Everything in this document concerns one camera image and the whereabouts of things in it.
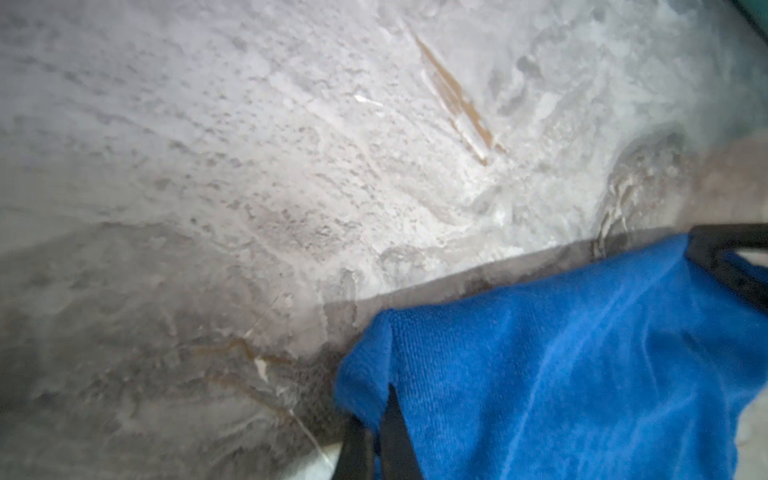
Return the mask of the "teal plastic basket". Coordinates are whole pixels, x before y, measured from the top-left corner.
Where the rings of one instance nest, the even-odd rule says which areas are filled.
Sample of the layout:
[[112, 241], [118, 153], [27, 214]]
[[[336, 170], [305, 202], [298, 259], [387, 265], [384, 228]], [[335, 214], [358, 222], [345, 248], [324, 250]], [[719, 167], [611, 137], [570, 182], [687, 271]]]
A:
[[733, 3], [749, 25], [767, 40], [767, 0], [733, 0]]

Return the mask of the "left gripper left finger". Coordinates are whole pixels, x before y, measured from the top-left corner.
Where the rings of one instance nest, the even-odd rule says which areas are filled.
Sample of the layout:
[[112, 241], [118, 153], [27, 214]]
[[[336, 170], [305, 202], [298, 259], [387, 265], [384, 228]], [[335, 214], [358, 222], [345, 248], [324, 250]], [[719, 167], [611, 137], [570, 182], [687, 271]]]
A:
[[331, 479], [373, 480], [374, 466], [374, 434], [358, 418], [351, 417]]

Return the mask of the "blue towel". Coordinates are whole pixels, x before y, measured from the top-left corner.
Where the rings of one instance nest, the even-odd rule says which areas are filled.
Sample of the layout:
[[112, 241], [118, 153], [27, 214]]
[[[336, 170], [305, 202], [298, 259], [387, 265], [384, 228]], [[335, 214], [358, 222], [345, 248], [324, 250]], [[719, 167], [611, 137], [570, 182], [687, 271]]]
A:
[[730, 479], [767, 315], [687, 245], [381, 312], [336, 402], [378, 430], [395, 394], [427, 479]]

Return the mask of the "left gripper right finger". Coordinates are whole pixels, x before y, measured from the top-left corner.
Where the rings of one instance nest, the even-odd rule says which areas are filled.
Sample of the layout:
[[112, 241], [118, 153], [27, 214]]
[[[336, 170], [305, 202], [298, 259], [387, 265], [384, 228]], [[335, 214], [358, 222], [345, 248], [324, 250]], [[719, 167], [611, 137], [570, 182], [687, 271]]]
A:
[[423, 480], [397, 392], [388, 386], [388, 400], [379, 430], [381, 478], [383, 480]]

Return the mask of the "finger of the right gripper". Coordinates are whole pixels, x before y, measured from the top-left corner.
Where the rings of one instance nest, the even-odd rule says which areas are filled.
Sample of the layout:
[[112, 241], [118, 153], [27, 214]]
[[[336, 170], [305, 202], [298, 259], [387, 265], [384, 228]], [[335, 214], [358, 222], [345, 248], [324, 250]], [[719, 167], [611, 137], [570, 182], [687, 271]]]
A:
[[699, 225], [688, 233], [688, 260], [753, 307], [767, 311], [767, 224]]

